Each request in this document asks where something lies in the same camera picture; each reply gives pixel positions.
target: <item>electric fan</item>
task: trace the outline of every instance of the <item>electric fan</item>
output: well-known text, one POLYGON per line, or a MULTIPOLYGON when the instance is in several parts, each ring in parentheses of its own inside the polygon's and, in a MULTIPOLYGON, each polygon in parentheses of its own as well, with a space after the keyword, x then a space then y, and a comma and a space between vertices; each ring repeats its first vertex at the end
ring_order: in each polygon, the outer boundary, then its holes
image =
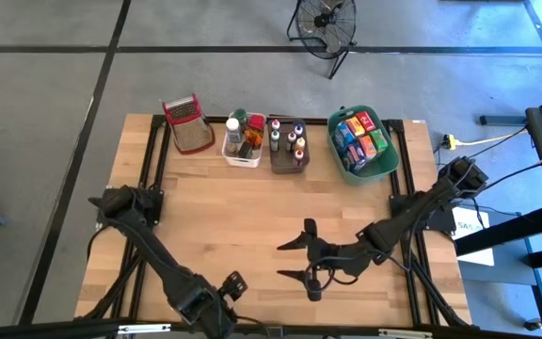
POLYGON ((286 34, 290 41, 302 41, 312 55, 322 59, 336 59, 329 74, 331 79, 343 64, 350 48, 356 44, 353 41, 356 15, 354 0, 298 0, 286 34), (294 20, 297 38, 290 36, 294 20))

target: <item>bottle cap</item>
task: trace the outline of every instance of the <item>bottle cap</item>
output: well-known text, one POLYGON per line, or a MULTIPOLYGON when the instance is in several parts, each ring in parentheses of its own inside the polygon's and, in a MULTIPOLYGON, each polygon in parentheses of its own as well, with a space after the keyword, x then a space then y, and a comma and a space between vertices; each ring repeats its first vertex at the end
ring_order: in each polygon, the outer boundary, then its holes
POLYGON ((227 126, 227 129, 230 131, 235 131, 240 128, 240 122, 236 118, 229 118, 227 119, 227 122, 225 122, 225 126, 227 126))
POLYGON ((233 117, 239 120, 246 118, 246 111, 244 108, 238 108, 233 112, 233 117))

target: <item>wooden table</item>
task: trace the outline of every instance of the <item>wooden table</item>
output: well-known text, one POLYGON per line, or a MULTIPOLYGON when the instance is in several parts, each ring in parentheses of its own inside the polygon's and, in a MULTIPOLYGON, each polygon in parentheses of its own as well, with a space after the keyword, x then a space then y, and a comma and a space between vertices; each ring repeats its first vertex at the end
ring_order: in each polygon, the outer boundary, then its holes
MULTIPOLYGON (((150 123, 151 115, 127 116, 111 186, 137 185, 150 123)), ((302 283, 276 273, 278 269, 306 267, 304 250, 276 250, 299 235, 304 218, 314 218, 319 236, 339 244, 355 241, 355 233, 371 221, 388 218, 390 179, 364 187, 347 186, 327 148, 325 126, 307 127, 311 162, 302 174, 273 174, 266 139, 258 168, 230 167, 218 141, 224 136, 224 124, 212 125, 217 143, 210 149, 181 155, 173 145, 169 148, 164 207, 154 232, 175 259, 217 287, 229 273, 239 271, 249 289, 235 304, 237 314, 266 324, 412 326, 405 274, 391 262, 371 264, 353 285, 333 283, 320 302, 307 300, 302 283)), ((415 186, 429 189, 437 175, 427 127, 423 121, 404 121, 404 125, 415 186)), ((402 166, 398 173, 401 191, 405 192, 402 166)), ((433 232, 426 232, 425 239, 433 281, 459 316, 470 322, 452 242, 433 232)), ((124 244, 125 238, 114 229, 105 230, 95 240, 76 315, 90 311, 116 279, 124 244)), ((399 249, 393 256, 402 260, 399 249)), ((348 280, 337 273, 337 278, 341 277, 348 280)), ((320 281, 324 283, 325 278, 321 275, 320 281)), ((132 285, 128 283, 123 315, 128 313, 132 285)), ((422 320, 428 323, 419 282, 417 291, 422 320)), ((138 319, 180 321, 149 266, 138 319)))

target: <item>white label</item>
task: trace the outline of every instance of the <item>white label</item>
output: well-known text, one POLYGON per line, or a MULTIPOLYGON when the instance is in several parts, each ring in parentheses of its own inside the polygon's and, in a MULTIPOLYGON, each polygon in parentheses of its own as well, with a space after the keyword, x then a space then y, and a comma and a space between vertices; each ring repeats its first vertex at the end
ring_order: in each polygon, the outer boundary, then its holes
MULTIPOLYGON (((453 235, 453 240, 483 230, 480 221, 478 221, 476 210, 456 207, 453 209, 453 217, 455 219, 455 234, 453 235)), ((485 227, 488 228, 490 226, 488 224, 488 213, 480 212, 480 218, 485 224, 485 227)), ((493 249, 479 250, 474 253, 458 256, 457 259, 474 264, 495 266, 493 249)))

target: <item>green basket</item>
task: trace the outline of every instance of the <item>green basket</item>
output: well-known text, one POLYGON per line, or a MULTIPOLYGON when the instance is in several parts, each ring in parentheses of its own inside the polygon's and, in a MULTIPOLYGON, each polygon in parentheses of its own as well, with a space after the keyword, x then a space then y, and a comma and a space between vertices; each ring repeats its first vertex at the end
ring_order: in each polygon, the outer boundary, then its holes
POLYGON ((329 119, 327 119, 327 145, 329 146, 331 153, 334 155, 334 160, 336 160, 336 165, 338 166, 340 173, 342 174, 346 183, 349 185, 361 186, 371 183, 383 178, 386 174, 396 170, 396 168, 399 166, 399 154, 394 149, 392 140, 388 132, 386 132, 384 124, 377 117, 375 111, 365 105, 346 108, 329 116, 329 119), (388 148, 384 150, 382 154, 378 155, 376 158, 366 164, 365 167, 363 167, 357 174, 353 174, 344 169, 343 162, 338 155, 338 151, 334 146, 331 136, 334 133, 338 122, 352 118, 355 116, 355 114, 362 111, 366 111, 374 122, 375 128, 382 131, 384 138, 388 142, 388 148))

